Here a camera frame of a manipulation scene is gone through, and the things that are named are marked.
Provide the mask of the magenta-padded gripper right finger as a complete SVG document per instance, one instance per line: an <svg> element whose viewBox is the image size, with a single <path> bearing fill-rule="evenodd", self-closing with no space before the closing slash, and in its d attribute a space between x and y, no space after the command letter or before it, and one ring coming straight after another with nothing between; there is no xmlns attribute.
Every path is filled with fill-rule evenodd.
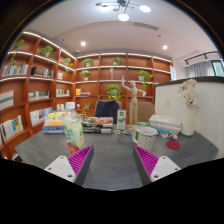
<svg viewBox="0 0 224 224"><path fill-rule="evenodd" d="M158 157L137 145L133 147L133 157L143 185L180 170L180 167L167 156Z"/></svg>

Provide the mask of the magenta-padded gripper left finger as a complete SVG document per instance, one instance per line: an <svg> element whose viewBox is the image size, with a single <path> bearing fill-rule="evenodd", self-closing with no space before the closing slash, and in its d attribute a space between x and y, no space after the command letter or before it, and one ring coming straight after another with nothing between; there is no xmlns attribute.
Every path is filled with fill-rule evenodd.
<svg viewBox="0 0 224 224"><path fill-rule="evenodd" d="M93 155L94 146L90 145L68 157L59 156L45 168L45 171L82 186Z"/></svg>

